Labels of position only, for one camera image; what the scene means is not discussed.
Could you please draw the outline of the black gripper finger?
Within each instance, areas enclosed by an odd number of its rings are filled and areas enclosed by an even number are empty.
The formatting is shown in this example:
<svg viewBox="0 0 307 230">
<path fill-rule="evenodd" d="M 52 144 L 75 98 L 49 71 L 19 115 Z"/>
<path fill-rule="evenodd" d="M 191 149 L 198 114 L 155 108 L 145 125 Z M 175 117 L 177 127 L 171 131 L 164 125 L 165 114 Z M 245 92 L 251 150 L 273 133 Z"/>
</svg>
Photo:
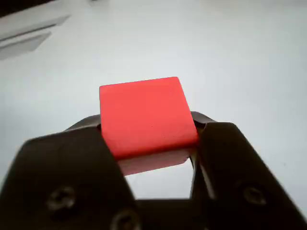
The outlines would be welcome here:
<svg viewBox="0 0 307 230">
<path fill-rule="evenodd" d="M 233 123 L 192 112 L 211 230 L 304 230 L 307 223 L 267 165 Z"/>
<path fill-rule="evenodd" d="M 132 192 L 100 117 L 26 141 L 0 192 L 3 230 L 139 230 Z"/>
</svg>

